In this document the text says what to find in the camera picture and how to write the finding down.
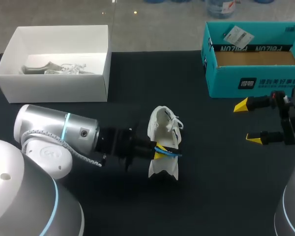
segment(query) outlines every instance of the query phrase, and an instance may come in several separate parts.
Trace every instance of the water bottle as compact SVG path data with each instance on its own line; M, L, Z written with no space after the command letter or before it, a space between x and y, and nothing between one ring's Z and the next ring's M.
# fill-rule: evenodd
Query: water bottle
M270 3L273 2L274 0L255 0L258 3Z
M164 0L144 0L144 1L147 2L147 3L161 3Z
M206 0L206 9L214 18L225 19L235 11L235 0Z

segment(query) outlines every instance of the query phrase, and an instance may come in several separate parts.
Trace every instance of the open box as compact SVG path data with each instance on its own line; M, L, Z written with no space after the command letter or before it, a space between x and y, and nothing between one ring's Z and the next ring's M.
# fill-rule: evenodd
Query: open box
M79 75L24 75L22 65L86 64ZM111 48L108 26L17 27L0 61L9 103L107 101Z
M234 26L254 36L243 49L224 40ZM207 22L201 55L211 97L291 96L295 22Z

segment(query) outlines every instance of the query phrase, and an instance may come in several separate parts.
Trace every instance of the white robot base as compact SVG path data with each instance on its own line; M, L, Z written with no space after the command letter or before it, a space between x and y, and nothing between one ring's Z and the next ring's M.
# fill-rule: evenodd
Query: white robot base
M13 145L0 141L0 236L82 236L79 202Z

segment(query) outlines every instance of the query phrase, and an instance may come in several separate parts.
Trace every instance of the black table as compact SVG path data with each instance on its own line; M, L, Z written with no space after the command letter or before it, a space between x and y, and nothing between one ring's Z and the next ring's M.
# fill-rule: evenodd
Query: black table
M158 105L185 125L178 182L148 179L144 160L135 160L128 173L116 158L102 169L75 160L63 184L84 209L85 236L274 236L273 216L295 167L295 146L246 141L248 131L280 130L280 121L271 109L233 114L240 100L209 97L197 51L113 53L109 102L37 104L103 126L140 120L142 137ZM13 125L21 106L8 104L0 91L0 139L17 147Z

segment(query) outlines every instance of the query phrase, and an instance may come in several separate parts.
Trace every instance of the shoe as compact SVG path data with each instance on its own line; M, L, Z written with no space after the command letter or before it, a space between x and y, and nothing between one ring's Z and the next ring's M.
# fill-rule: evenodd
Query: shoe
M23 65L21 67L20 74L23 74L23 75L43 75L43 74L45 74L45 71L47 71L47 70L60 71L62 69L63 69L62 66L56 65L52 62L48 62L43 67L27 67L27 66Z
M23 65L21 67L20 74L24 75L58 75L58 74L65 74L65 75L79 75L79 74L87 74L92 75L94 73L83 71L85 64L62 64L57 65L52 62L48 62L43 67L27 67Z
M181 142L180 129L183 129L183 124L178 117L168 107L158 106L151 114L147 135L151 141L161 146L178 149ZM171 157L156 152L149 166L148 177L161 171L166 171L178 180L178 156Z

